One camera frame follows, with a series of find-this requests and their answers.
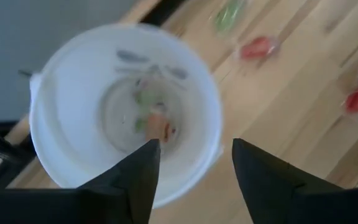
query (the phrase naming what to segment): gray wall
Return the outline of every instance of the gray wall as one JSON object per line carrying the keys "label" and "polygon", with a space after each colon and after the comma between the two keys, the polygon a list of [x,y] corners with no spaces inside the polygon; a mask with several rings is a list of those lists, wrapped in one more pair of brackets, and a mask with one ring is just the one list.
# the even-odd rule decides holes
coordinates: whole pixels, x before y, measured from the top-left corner
{"label": "gray wall", "polygon": [[0,0],[0,120],[29,107],[29,82],[18,69],[40,70],[83,30],[118,21],[137,0]]}

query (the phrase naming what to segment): white bucket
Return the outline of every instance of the white bucket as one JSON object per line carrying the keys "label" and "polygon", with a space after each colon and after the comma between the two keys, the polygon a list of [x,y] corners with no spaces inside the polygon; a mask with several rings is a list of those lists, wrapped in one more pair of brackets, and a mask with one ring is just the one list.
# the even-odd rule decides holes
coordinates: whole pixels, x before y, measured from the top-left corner
{"label": "white bucket", "polygon": [[[123,80],[150,69],[160,70],[181,114],[176,144],[161,157],[154,208],[180,197],[204,176],[221,153],[222,130],[219,95],[207,66],[160,29],[113,25],[71,39],[32,78],[32,140],[59,186],[84,184],[129,154],[112,144],[111,138],[124,139],[120,130],[126,130],[109,114],[134,117],[120,96],[127,91]],[[134,141],[128,150],[142,143]]]}

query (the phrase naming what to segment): wooden floor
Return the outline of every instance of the wooden floor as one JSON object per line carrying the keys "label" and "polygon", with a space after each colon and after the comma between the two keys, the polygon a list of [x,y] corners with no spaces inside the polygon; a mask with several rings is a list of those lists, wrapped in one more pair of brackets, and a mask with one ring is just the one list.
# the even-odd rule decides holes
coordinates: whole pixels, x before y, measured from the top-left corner
{"label": "wooden floor", "polygon": [[[143,0],[124,19],[135,22],[158,0]],[[358,114],[341,108],[357,84],[358,0],[253,0],[230,35],[210,17],[223,0],[189,0],[164,25],[209,65],[221,91],[225,151],[188,194],[154,210],[150,223],[252,223],[231,161],[242,138],[341,187],[358,186]],[[259,35],[282,43],[278,57],[242,62],[235,46]],[[31,180],[13,187],[56,187],[34,162]]]}

